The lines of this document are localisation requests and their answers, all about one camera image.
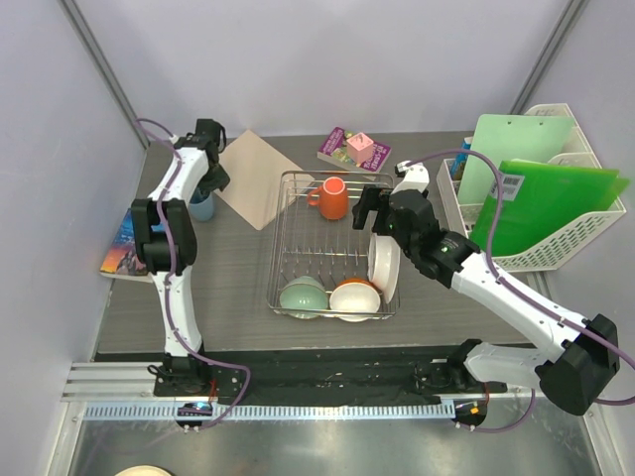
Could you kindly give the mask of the blue plastic cup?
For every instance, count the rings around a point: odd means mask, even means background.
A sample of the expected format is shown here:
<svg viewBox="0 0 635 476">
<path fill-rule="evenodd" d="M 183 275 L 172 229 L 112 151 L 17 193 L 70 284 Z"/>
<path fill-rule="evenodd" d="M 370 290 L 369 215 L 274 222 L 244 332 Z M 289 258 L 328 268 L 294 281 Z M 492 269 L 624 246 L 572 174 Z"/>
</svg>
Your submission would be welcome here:
<svg viewBox="0 0 635 476">
<path fill-rule="evenodd" d="M 212 192 L 197 188 L 190 199 L 190 215 L 193 219 L 205 222 L 212 219 L 215 211 Z"/>
</svg>

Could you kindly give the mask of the blue Jane Eyre book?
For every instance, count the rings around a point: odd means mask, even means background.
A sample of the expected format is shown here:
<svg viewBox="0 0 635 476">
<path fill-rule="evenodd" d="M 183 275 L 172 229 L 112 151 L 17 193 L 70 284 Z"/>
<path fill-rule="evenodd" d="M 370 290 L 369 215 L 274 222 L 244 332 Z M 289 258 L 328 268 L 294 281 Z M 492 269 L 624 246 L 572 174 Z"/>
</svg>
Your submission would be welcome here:
<svg viewBox="0 0 635 476">
<path fill-rule="evenodd" d="M 151 283 L 148 270 L 136 255 L 131 210 L 128 209 L 100 267 L 106 278 Z"/>
</svg>

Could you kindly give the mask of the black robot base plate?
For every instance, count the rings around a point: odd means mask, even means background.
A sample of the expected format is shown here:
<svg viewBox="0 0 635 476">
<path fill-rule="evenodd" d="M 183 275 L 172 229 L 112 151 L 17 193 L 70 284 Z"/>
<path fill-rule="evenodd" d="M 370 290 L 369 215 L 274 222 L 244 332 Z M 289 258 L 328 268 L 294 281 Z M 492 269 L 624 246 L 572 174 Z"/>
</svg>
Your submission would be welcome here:
<svg viewBox="0 0 635 476">
<path fill-rule="evenodd" d="M 503 394 L 504 383 L 479 384 L 453 374 L 457 346 L 213 352 L 226 365 L 190 357 L 171 370 L 150 365 L 157 397 L 215 396 L 223 405 L 370 407 L 435 404 L 453 394 Z"/>
</svg>

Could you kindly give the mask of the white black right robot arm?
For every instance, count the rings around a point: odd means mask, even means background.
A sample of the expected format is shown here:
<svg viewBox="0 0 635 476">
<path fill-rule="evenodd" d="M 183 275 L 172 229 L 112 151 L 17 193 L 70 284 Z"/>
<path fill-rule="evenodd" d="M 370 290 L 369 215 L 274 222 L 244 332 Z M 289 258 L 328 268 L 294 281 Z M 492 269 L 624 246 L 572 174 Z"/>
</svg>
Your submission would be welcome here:
<svg viewBox="0 0 635 476">
<path fill-rule="evenodd" d="M 463 235 L 442 229 L 423 191 L 363 188 L 352 208 L 355 229 L 369 212 L 372 231 L 408 258 L 420 274 L 490 309 L 529 339 L 532 349 L 463 342 L 447 376 L 459 391 L 500 382 L 541 391 L 562 411 L 582 416 L 620 367 L 616 325 L 565 309 L 496 267 Z"/>
</svg>

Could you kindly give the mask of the cream round plate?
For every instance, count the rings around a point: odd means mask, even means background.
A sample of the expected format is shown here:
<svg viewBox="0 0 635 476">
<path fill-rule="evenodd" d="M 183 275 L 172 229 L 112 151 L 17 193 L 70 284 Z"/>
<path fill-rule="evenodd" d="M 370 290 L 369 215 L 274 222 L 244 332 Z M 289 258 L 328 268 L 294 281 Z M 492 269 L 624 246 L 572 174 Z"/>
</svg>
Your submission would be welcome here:
<svg viewBox="0 0 635 476">
<path fill-rule="evenodd" d="M 171 473 L 154 465 L 137 465 L 125 468 L 117 472 L 115 476 L 171 476 Z"/>
</svg>

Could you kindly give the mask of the blue white carton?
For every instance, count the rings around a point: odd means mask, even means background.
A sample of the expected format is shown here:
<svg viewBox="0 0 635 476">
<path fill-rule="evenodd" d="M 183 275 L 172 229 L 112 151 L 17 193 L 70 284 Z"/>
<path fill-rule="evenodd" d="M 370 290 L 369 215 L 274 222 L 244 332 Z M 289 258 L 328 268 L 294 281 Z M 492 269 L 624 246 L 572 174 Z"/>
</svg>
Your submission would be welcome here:
<svg viewBox="0 0 635 476">
<path fill-rule="evenodd" d="M 464 150 L 469 150 L 471 148 L 472 140 L 472 137 L 464 138 L 461 147 Z M 467 153 L 460 153 L 455 156 L 451 166 L 448 169 L 453 180 L 461 180 L 467 157 Z"/>
</svg>

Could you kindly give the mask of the bright green plastic folder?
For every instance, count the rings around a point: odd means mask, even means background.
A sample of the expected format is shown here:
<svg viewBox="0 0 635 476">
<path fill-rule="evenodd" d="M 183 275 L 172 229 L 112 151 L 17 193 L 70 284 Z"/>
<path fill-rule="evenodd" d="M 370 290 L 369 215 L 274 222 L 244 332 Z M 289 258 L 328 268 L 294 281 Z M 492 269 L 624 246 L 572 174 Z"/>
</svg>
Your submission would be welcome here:
<svg viewBox="0 0 635 476">
<path fill-rule="evenodd" d="M 609 209 L 630 183 L 618 170 L 514 159 L 499 166 L 503 206 L 494 257 L 522 253 L 588 212 Z"/>
</svg>

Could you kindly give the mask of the orange white ceramic bowl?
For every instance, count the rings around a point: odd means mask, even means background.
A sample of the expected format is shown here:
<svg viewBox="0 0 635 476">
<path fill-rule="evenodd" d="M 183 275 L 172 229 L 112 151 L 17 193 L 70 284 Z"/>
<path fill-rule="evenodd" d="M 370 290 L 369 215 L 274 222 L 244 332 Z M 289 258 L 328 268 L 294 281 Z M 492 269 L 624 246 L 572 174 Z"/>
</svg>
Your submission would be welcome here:
<svg viewBox="0 0 635 476">
<path fill-rule="evenodd" d="M 381 297 L 372 284 L 361 279 L 341 282 L 329 298 L 330 310 L 347 322 L 363 322 L 377 312 Z"/>
</svg>

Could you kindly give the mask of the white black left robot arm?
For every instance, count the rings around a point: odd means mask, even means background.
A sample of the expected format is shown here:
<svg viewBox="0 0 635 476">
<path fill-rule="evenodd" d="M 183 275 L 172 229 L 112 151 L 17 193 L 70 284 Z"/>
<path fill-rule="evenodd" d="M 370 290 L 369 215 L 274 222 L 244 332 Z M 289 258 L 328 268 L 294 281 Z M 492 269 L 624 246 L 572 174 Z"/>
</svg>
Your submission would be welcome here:
<svg viewBox="0 0 635 476">
<path fill-rule="evenodd" d="M 162 364 L 148 371 L 156 379 L 156 396 L 198 396 L 209 388 L 211 372 L 202 360 L 204 345 L 191 296 L 197 241 L 190 205 L 197 190 L 210 193 L 228 186 L 230 178 L 219 164 L 226 134 L 219 122 L 198 119 L 192 133 L 170 133 L 161 144 L 172 161 L 148 197 L 134 199 L 130 207 L 136 256 L 155 284 L 165 325 Z"/>
</svg>

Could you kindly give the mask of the green ceramic bowl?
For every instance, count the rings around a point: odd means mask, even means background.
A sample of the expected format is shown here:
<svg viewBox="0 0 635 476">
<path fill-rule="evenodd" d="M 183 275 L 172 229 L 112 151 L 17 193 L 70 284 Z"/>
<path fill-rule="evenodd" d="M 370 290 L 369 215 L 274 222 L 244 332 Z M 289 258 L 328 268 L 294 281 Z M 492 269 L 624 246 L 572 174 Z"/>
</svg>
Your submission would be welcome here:
<svg viewBox="0 0 635 476">
<path fill-rule="evenodd" d="M 301 276 L 283 287 L 279 304 L 287 315 L 312 319 L 328 310 L 328 294 L 319 281 L 310 276 Z"/>
</svg>

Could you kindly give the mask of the purple paperback book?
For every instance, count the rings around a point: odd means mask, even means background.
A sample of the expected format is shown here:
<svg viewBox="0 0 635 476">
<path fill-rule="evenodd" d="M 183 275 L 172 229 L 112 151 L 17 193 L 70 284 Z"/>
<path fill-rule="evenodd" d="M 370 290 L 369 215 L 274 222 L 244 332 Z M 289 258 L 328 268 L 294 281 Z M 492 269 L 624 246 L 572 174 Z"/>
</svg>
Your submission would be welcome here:
<svg viewBox="0 0 635 476">
<path fill-rule="evenodd" d="M 351 172 L 379 173 L 390 157 L 392 148 L 374 141 L 373 157 L 357 166 L 346 153 L 346 140 L 355 132 L 335 127 L 317 150 L 317 157 Z"/>
</svg>

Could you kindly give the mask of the pink cube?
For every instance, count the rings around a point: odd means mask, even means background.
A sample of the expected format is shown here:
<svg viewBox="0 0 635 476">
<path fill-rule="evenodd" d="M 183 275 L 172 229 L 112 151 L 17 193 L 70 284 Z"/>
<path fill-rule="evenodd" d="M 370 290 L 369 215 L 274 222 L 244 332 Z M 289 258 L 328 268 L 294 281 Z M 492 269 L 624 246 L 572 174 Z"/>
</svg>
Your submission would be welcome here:
<svg viewBox="0 0 635 476">
<path fill-rule="evenodd" d="M 373 157 L 374 141 L 364 133 L 354 134 L 346 140 L 346 153 L 357 166 L 361 166 Z"/>
</svg>

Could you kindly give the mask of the white plastic file organizer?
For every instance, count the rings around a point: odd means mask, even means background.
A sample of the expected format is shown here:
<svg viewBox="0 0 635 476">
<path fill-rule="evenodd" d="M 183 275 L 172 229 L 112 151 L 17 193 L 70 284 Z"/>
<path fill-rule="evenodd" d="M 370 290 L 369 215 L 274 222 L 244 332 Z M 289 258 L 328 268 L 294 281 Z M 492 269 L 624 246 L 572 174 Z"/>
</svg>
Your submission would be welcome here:
<svg viewBox="0 0 635 476">
<path fill-rule="evenodd" d="M 601 169 L 592 147 L 580 126 L 575 124 L 562 152 L 550 159 L 556 166 Z M 448 228 L 467 237 L 480 214 L 482 205 L 460 204 L 457 200 L 459 182 L 450 176 L 451 159 L 445 159 L 437 174 L 437 186 L 441 195 Z M 571 223 L 555 231 L 526 251 L 501 256 L 495 263 L 510 273 L 554 271 L 568 262 L 585 246 L 613 225 L 626 213 L 621 199 L 617 198 L 605 211 L 585 213 Z"/>
</svg>

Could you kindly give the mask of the light green clipboard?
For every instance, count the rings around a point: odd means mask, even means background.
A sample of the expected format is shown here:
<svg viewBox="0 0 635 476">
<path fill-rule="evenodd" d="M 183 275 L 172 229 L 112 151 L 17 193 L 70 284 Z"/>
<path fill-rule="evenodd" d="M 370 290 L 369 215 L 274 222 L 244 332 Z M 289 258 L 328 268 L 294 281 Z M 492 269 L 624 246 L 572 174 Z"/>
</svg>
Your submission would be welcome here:
<svg viewBox="0 0 635 476">
<path fill-rule="evenodd" d="M 470 150 L 485 155 L 496 168 L 513 159 L 546 163 L 563 149 L 573 125 L 568 116 L 483 114 Z M 458 203 L 483 203 L 493 181 L 490 168 L 469 156 L 457 192 Z"/>
</svg>

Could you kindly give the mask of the orange ceramic mug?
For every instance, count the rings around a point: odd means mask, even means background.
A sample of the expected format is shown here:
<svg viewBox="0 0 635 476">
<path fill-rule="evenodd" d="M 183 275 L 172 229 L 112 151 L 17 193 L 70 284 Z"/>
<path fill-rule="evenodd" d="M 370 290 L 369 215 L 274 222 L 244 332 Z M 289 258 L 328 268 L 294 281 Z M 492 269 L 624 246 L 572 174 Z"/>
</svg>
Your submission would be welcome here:
<svg viewBox="0 0 635 476">
<path fill-rule="evenodd" d="M 342 178 L 329 177 L 309 192 L 307 202 L 310 206 L 316 206 L 323 218 L 339 220 L 348 211 L 348 189 Z"/>
</svg>

